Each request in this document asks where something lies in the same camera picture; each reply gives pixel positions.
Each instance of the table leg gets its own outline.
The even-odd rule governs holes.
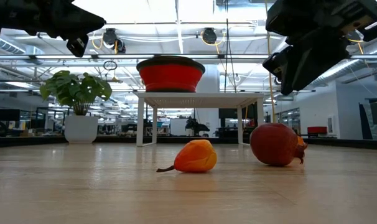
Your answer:
[[[238,117],[238,144],[244,143],[243,141],[243,109],[241,107],[237,108],[237,117]]]
[[[264,124],[263,99],[257,101],[258,109],[258,126]]]
[[[157,115],[158,115],[158,108],[152,108],[152,143],[157,143]]]
[[[137,132],[136,132],[136,146],[143,147],[143,129],[144,129],[144,98],[139,98],[137,109]]]

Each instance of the ceiling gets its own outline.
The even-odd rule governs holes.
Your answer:
[[[226,53],[226,13],[224,7],[219,7],[219,0],[75,0],[73,3],[84,10],[103,17],[107,25],[101,30],[88,34],[90,42],[86,54],[113,54],[113,49],[101,45],[102,33],[106,28],[115,28],[120,39],[126,46],[127,54],[220,54]],[[265,29],[266,7],[262,1],[231,0],[228,12],[229,34],[232,54],[269,54],[282,50],[287,45],[285,38],[270,34]],[[204,44],[201,32],[206,27],[214,28],[220,42],[218,48]],[[70,55],[62,39],[51,39],[47,34],[29,36],[22,30],[3,29],[1,38],[13,46],[26,49],[35,46],[46,55]],[[357,45],[348,47],[351,54],[358,54]],[[0,49],[0,54],[10,54]],[[104,60],[74,61],[74,60],[43,60],[42,65],[26,63],[22,60],[0,60],[0,64],[19,73],[8,73],[14,79],[33,79],[40,75],[45,80],[59,70],[68,69],[72,73],[88,72],[92,75],[107,74],[103,69]],[[108,72],[107,78],[116,77],[123,83],[114,83],[115,90],[140,89],[141,82],[136,64],[138,60],[115,60],[118,68]],[[220,61],[209,61],[218,65],[220,74],[224,75]],[[239,75],[238,89],[269,89],[269,73],[261,66],[261,61],[255,63],[234,63],[235,73]],[[18,86],[2,85],[4,88]],[[113,93],[113,97],[125,102],[129,93]]]

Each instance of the desk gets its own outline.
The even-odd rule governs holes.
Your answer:
[[[139,98],[136,145],[157,143],[157,122],[152,123],[152,142],[143,144],[144,103],[152,107],[152,117],[158,108],[237,108],[238,124],[243,122],[242,108],[257,102],[258,125],[263,121],[263,94],[259,93],[134,93]],[[238,125],[238,143],[243,144],[243,126]]]

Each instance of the white planter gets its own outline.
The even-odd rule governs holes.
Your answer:
[[[97,137],[98,118],[92,116],[67,116],[65,139],[70,144],[91,144]]]

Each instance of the fruit stem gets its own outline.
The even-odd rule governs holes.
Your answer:
[[[168,171],[171,171],[171,170],[174,170],[175,169],[175,166],[170,166],[166,169],[157,169],[157,172],[168,172]]]

